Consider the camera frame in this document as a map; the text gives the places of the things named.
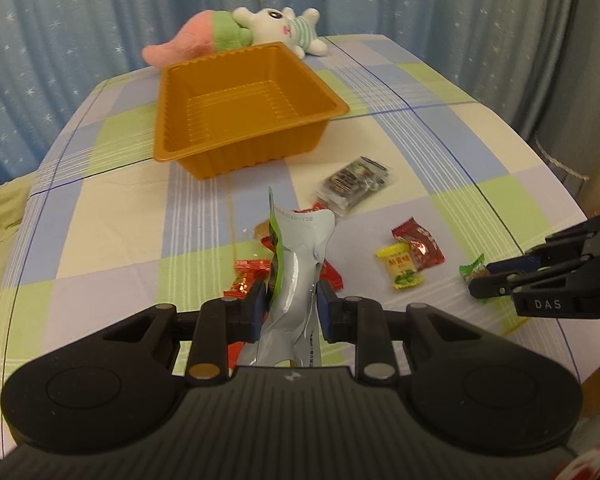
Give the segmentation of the dark red candy packet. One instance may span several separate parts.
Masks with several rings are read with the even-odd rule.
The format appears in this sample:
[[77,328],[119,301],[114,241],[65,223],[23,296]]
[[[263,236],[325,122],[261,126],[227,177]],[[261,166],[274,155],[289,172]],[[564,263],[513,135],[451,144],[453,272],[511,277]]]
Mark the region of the dark red candy packet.
[[392,236],[407,244],[419,271],[445,263],[445,256],[434,237],[414,218],[409,218],[391,230]]

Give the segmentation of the clear dark snack packet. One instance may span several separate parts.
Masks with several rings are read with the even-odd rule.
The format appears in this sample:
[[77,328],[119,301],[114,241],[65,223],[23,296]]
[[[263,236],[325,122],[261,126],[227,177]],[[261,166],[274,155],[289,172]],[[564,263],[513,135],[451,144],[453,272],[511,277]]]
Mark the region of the clear dark snack packet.
[[317,187],[316,196],[322,205],[343,217],[391,181],[389,167],[360,156],[325,178]]

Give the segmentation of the large red snack packet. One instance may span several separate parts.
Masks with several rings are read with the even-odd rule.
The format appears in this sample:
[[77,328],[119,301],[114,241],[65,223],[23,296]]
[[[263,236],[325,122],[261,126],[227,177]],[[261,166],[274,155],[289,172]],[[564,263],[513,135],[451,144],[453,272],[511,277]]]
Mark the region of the large red snack packet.
[[[311,208],[302,209],[302,212],[313,212],[325,208],[326,206],[321,202],[315,202]],[[260,240],[260,243],[271,252],[274,252],[274,244],[270,234],[270,222],[261,222],[254,232],[256,233],[257,239]],[[339,292],[343,289],[342,276],[327,260],[325,260],[322,265],[320,279],[328,281],[335,292]]]

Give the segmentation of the checkered tablecloth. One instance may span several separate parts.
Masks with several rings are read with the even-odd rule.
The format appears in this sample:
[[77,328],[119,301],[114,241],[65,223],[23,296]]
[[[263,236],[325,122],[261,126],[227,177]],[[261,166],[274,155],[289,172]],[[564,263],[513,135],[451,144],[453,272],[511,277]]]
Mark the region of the checkered tablecloth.
[[[407,50],[379,36],[330,40],[311,67],[349,104],[312,152],[199,181],[152,157],[160,76],[99,84],[35,175],[0,292],[0,393],[22,364],[143,308],[198,308],[261,258],[254,236],[280,206],[311,206],[321,180],[360,156],[392,181],[339,221],[328,260],[347,292],[399,309],[425,301],[551,356],[587,378],[600,322],[525,321],[507,299],[472,299],[458,267],[513,257],[583,214],[506,122]],[[414,218],[445,263],[391,286],[380,248]],[[0,410],[0,455],[12,447]]]

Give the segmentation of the orange plastic tray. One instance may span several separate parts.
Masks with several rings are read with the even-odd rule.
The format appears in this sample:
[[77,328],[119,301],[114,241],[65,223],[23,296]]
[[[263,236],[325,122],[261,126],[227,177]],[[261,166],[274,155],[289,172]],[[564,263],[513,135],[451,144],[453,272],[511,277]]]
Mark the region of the orange plastic tray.
[[314,150],[349,110],[280,42],[210,54],[162,71],[152,156],[214,178]]

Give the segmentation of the yellow candy packet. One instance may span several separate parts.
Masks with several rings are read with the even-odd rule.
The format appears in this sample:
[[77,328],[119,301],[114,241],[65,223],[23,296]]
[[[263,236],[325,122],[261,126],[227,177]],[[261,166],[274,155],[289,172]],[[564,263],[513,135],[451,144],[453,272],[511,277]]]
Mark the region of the yellow candy packet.
[[416,287],[424,281],[411,256],[411,249],[405,242],[380,248],[376,257],[384,264],[394,289]]

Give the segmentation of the silver green snack pouch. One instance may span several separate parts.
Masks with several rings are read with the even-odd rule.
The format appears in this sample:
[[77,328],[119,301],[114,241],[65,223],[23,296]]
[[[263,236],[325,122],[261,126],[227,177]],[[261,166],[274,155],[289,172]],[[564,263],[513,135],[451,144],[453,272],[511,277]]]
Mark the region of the silver green snack pouch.
[[270,203],[270,234],[274,245],[268,280],[268,315],[257,341],[240,350],[239,366],[322,364],[315,304],[316,285],[326,248],[335,229],[328,209],[295,212]]

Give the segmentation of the white bunny plush toy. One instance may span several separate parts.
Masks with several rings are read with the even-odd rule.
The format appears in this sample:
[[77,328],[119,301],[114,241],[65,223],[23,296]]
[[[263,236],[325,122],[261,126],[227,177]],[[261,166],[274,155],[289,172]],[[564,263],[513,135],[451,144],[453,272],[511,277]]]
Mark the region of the white bunny plush toy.
[[328,52],[326,42],[317,36],[316,26],[321,17],[317,9],[296,14],[285,6],[282,10],[265,8],[253,13],[241,6],[232,15],[238,25],[250,31],[253,44],[281,42],[298,58],[307,54],[325,56]]

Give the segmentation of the blue star curtain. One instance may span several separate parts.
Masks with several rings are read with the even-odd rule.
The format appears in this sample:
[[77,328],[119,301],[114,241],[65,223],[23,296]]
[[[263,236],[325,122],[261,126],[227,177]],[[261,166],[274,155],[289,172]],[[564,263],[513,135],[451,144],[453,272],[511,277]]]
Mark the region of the blue star curtain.
[[600,168],[600,0],[0,0],[0,184],[38,168],[99,81],[204,9],[309,6],[385,35],[492,108],[571,192]]

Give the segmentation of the green candy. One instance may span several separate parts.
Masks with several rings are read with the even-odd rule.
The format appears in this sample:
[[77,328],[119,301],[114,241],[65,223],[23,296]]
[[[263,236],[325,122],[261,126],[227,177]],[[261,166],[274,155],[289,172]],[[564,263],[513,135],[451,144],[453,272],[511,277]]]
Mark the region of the green candy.
[[475,278],[489,276],[490,271],[486,268],[486,257],[483,254],[478,255],[473,262],[459,266],[458,273],[466,285],[469,285]]

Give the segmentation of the pink green carrot plush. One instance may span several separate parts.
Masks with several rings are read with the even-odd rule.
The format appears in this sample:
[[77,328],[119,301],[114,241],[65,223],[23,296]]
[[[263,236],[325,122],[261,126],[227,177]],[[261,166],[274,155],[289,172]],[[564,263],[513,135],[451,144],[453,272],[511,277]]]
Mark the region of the pink green carrot plush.
[[152,67],[165,68],[251,43],[250,30],[240,26],[230,12],[204,10],[192,16],[170,41],[143,47],[142,57]]

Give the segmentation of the shiny red orange candy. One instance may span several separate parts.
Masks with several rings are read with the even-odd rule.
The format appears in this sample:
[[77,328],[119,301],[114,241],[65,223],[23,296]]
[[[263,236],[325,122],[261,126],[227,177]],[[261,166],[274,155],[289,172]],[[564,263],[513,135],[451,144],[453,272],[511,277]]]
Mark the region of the shiny red orange candy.
[[235,279],[223,296],[244,299],[255,281],[266,281],[271,271],[268,259],[236,260],[234,262]]

